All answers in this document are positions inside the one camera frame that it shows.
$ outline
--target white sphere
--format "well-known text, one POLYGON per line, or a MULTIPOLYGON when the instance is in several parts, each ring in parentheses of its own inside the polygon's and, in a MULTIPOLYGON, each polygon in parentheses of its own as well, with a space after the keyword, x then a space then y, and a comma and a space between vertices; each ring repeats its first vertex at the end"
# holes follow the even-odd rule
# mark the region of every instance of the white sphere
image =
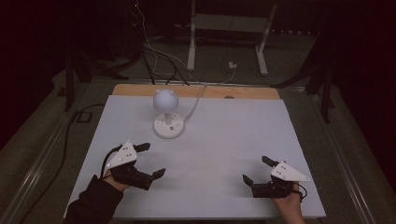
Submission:
POLYGON ((157 90, 153 99, 154 108, 163 113, 170 113, 178 107, 177 94, 169 89, 157 90))

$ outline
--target black sleeve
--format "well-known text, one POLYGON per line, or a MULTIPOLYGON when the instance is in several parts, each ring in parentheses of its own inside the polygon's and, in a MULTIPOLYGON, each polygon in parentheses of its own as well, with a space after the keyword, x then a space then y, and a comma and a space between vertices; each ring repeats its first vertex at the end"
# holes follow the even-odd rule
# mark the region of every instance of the black sleeve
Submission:
POLYGON ((107 223, 113 218, 122 196, 122 192, 94 175, 87 189, 67 207, 64 224, 107 223))

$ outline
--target floor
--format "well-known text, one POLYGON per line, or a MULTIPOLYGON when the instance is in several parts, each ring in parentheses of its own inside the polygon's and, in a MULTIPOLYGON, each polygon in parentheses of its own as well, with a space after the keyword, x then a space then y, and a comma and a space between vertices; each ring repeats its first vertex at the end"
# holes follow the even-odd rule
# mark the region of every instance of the floor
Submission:
MULTIPOLYGON (((148 64, 155 67, 157 83, 164 83, 174 72, 174 66, 158 59, 152 49, 170 54, 182 77, 191 84, 243 85, 266 87, 276 84, 298 73, 304 58, 315 42, 314 36, 271 34, 265 47, 264 57, 269 75, 259 74, 254 53, 254 43, 250 40, 232 39, 223 41, 206 37, 197 45, 195 70, 188 73, 182 64, 187 61, 188 38, 168 41, 160 36, 151 36, 147 46, 148 64), (230 69, 228 62, 236 63, 230 69)), ((96 125, 100 119, 102 106, 89 109, 92 120, 89 123, 71 123, 72 112, 94 104, 104 104, 117 83, 149 83, 149 73, 143 61, 121 75, 129 80, 119 81, 96 74, 91 83, 76 83, 76 101, 71 112, 64 112, 64 97, 57 95, 64 87, 64 72, 54 78, 55 89, 44 100, 0 154, 1 201, 0 214, 8 215, 17 223, 27 214, 23 223, 62 223, 65 208, 84 161, 96 125), (56 170, 62 163, 64 147, 66 159, 54 183, 35 207, 28 211, 39 198, 56 170), (37 163, 44 150, 50 154, 37 163), (22 182, 29 171, 38 172, 31 180, 34 188, 26 188, 22 182)), ((330 109, 331 123, 327 124, 318 109, 320 95, 307 95, 304 86, 307 79, 300 80, 279 90, 290 113, 290 118, 318 186, 318 193, 325 208, 326 217, 307 219, 307 223, 394 223, 396 197, 381 173, 370 148, 362 136, 358 125, 350 115, 347 106, 337 90, 332 86, 330 109)), ((179 84, 172 80, 170 84, 179 84)), ((143 221, 138 224, 154 223, 263 223, 264 220, 186 220, 176 222, 143 221)), ((112 220, 110 223, 132 223, 132 221, 112 220)), ((283 223, 280 218, 266 220, 266 223, 283 223)))

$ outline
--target hand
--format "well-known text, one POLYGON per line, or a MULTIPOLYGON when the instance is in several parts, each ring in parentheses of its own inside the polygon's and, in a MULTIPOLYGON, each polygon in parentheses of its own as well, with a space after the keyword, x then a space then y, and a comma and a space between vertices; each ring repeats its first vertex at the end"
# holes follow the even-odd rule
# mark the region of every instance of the hand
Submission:
MULTIPOLYGON (((298 191, 298 182, 294 182, 293 190, 298 191)), ((288 224, 304 224, 304 218, 301 213, 301 197, 298 193, 291 193, 286 198, 273 198, 277 210, 288 224)))
POLYGON ((103 180, 121 192, 124 192, 129 187, 129 185, 124 185, 124 184, 121 184, 121 183, 115 181, 113 176, 110 173, 110 170, 107 170, 107 172, 105 174, 105 178, 103 178, 103 180))

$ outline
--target lamp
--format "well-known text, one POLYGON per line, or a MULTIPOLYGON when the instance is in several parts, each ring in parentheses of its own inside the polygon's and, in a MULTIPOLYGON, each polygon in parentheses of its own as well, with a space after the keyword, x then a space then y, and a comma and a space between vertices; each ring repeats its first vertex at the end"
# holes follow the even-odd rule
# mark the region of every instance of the lamp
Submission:
POLYGON ((157 90, 153 98, 154 108, 161 113, 154 120, 154 131, 161 138, 176 138, 184 129, 184 119, 173 111, 178 107, 177 94, 169 89, 157 90))

